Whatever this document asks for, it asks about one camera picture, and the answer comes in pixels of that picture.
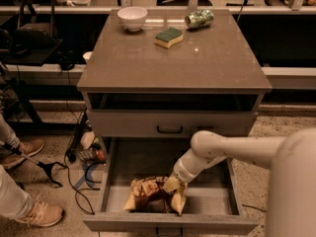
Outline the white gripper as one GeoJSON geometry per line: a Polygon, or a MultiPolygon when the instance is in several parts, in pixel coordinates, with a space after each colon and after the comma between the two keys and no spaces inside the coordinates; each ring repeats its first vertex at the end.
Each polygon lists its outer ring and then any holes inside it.
{"type": "Polygon", "coordinates": [[[225,160],[223,155],[216,156],[210,151],[190,148],[174,165],[172,175],[163,186],[166,193],[175,191],[181,183],[189,183],[203,170],[209,169],[225,160]]]}

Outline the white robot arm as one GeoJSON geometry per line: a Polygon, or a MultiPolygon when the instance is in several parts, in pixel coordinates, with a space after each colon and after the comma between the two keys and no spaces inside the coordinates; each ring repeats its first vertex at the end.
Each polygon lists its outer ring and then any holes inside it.
{"type": "Polygon", "coordinates": [[[316,128],[288,137],[224,137],[195,133],[190,149],[177,161],[166,192],[189,183],[226,158],[271,171],[266,237],[314,237],[316,234],[316,128]]]}

